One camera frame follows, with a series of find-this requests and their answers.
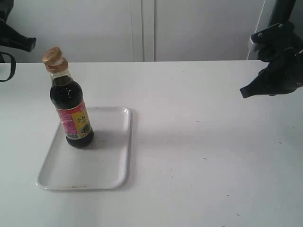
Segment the white table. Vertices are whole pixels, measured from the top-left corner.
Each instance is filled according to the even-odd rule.
[[[52,192],[35,184],[58,124],[50,77],[18,64],[0,83],[0,226],[302,226],[303,89],[243,99],[265,66],[71,63],[87,106],[132,109],[130,176],[113,191]]]

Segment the bottle cap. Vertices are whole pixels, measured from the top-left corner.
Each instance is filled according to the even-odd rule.
[[[48,50],[42,58],[46,70],[51,73],[62,72],[68,69],[68,62],[62,57],[62,52],[59,47],[55,46]]]

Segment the bottle label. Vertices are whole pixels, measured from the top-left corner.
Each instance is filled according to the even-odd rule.
[[[90,133],[91,126],[84,101],[72,109],[57,109],[57,112],[60,117],[62,127],[65,130],[66,137],[69,139],[82,139]]]

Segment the plastic tray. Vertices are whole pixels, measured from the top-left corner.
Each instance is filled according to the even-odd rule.
[[[131,111],[126,107],[87,108],[94,130],[85,148],[70,146],[59,124],[36,184],[42,189],[114,189],[129,165]]]

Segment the bottle neck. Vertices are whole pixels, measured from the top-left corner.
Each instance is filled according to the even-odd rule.
[[[57,73],[50,73],[52,79],[53,86],[64,86],[72,82],[72,77],[68,69],[57,72]]]

